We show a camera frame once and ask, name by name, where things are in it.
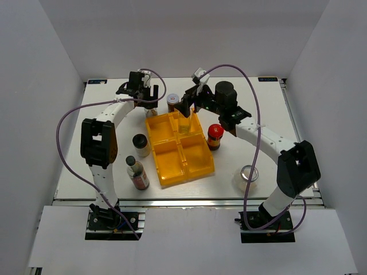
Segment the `yellow four-compartment plastic bin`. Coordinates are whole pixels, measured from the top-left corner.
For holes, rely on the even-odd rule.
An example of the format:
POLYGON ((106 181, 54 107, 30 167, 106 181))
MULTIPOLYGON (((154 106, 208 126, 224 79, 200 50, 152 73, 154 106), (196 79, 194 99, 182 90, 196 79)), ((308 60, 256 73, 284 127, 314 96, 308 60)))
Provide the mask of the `yellow four-compartment plastic bin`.
POLYGON ((214 173, 214 159, 198 116, 191 116, 188 133, 178 131, 179 112, 146 119, 147 134, 161 187, 181 184, 214 173))

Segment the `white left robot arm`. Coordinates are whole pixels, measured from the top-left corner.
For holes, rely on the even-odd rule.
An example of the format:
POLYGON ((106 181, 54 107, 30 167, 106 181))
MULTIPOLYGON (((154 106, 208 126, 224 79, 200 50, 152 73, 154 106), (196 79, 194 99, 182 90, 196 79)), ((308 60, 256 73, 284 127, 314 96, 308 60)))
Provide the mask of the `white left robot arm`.
POLYGON ((151 86, 152 73, 147 69, 130 72, 128 81, 116 91, 115 100, 93 119, 84 119, 81 125, 81 157, 98 188, 95 207, 106 209, 101 221, 110 229, 118 227, 121 222, 121 214, 112 209, 119 202, 112 172, 112 164, 118 155, 116 128, 135 108, 151 111, 158 107, 159 86, 151 86))

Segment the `white powder jar black lid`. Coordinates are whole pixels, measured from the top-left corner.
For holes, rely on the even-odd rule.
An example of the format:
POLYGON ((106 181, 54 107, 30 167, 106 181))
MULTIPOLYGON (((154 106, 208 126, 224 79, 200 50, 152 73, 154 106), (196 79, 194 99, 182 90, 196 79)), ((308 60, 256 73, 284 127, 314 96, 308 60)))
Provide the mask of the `white powder jar black lid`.
POLYGON ((138 156, 140 156, 141 158, 145 158, 149 156, 151 152, 151 148, 148 143, 147 137, 144 134, 142 133, 136 134, 132 138, 132 143, 135 147, 135 150, 138 156))

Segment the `blue label sticker right corner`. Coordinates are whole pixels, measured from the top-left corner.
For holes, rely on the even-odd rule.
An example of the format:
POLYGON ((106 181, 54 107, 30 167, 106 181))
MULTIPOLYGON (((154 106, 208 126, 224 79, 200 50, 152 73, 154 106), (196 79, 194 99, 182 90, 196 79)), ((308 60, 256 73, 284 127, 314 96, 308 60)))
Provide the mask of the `blue label sticker right corner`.
POLYGON ((258 77, 259 82, 278 82, 277 77, 258 77))

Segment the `blue label sticker left corner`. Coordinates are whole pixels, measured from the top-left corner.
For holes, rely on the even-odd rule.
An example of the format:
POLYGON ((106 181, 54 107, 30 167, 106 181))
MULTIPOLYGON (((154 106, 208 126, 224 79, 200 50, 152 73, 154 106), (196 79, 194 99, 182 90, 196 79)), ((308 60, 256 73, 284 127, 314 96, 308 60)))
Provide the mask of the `blue label sticker left corner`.
POLYGON ((107 83, 107 80, 105 79, 91 79, 91 80, 88 80, 87 84, 88 85, 99 85, 99 84, 106 84, 107 83))

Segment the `glass spice jar black lid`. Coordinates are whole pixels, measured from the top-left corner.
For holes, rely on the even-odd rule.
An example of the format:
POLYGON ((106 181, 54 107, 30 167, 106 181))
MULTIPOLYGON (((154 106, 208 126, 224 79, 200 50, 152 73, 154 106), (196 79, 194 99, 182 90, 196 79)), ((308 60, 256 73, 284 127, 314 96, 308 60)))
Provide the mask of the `glass spice jar black lid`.
POLYGON ((154 117, 158 115, 158 111, 155 107, 153 108, 144 108, 146 117, 154 117))

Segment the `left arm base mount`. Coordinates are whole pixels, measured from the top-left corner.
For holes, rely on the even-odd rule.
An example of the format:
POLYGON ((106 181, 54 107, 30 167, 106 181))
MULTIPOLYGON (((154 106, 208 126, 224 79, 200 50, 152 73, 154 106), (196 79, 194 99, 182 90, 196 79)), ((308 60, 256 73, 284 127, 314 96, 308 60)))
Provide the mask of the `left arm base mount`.
MULTIPOLYGON (((141 237, 145 225, 145 214, 137 211, 123 211, 122 214, 127 218, 137 236, 141 237)), ((113 219, 102 218, 90 210, 84 239, 87 241, 138 240, 121 216, 115 213, 112 217, 113 219)))

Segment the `glass oil bottle gold stopper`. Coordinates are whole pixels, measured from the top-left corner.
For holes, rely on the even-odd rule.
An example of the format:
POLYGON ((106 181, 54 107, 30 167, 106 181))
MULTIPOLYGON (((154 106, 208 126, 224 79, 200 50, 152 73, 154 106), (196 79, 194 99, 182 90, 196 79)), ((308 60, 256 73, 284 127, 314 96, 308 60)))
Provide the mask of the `glass oil bottle gold stopper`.
POLYGON ((192 124, 192 110, 189 112, 189 116, 185 117, 182 113, 178 113, 178 133, 186 135, 190 132, 192 124))

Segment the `dark soy sauce bottle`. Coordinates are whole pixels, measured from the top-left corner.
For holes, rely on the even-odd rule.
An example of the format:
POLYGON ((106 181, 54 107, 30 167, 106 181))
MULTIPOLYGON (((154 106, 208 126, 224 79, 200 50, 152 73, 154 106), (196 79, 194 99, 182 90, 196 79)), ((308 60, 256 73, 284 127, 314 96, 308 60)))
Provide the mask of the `dark soy sauce bottle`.
POLYGON ((137 161, 133 156, 126 157, 127 173, 138 190, 145 190, 149 187, 149 179, 146 175, 143 164, 137 161))

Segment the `brown jar white lid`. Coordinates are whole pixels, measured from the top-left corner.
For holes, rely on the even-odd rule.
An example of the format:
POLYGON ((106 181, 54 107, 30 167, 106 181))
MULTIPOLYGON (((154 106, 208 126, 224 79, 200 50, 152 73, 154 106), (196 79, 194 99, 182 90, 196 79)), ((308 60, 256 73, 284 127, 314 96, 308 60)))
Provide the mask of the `brown jar white lid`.
POLYGON ((168 111, 168 113, 175 111, 174 106, 177 103, 179 103, 179 100, 180 100, 179 96, 175 93, 171 93, 171 94, 167 95, 166 102, 167 102, 167 111, 168 111))

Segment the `blue label sticker corner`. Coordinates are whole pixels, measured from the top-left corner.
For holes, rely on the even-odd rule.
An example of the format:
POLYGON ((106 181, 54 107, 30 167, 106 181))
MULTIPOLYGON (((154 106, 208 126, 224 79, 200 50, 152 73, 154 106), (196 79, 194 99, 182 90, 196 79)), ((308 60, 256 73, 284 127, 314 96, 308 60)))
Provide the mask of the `blue label sticker corner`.
POLYGON ((106 84, 107 83, 107 80, 105 79, 91 79, 91 80, 88 80, 87 84, 88 85, 99 85, 99 84, 106 84))
POLYGON ((259 82, 278 82, 277 77, 258 77, 259 82))

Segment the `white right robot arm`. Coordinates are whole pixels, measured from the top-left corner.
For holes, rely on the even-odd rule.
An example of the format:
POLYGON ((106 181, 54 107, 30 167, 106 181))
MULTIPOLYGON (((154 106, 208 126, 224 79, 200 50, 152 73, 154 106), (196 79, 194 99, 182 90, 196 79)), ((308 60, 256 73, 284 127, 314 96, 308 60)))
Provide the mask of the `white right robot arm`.
POLYGON ((248 230, 273 228, 299 194, 321 177, 312 144, 288 140, 260 125, 259 118, 238 105, 237 92, 229 81, 218 82, 213 91, 206 84, 197 84, 174 107, 185 117, 201 109, 217 114, 225 131, 251 143, 256 153, 265 153, 277 165, 277 187, 259 206, 254 220, 244 220, 248 230))

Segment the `red lid sauce jar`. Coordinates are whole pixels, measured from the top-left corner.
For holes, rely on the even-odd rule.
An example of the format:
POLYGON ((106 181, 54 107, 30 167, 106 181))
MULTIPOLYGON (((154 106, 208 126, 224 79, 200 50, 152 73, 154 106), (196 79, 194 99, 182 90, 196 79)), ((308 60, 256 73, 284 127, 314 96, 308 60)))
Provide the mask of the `red lid sauce jar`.
POLYGON ((221 138, 223 137, 224 129, 219 124, 212 124, 208 128, 207 144, 211 151, 219 149, 221 138))

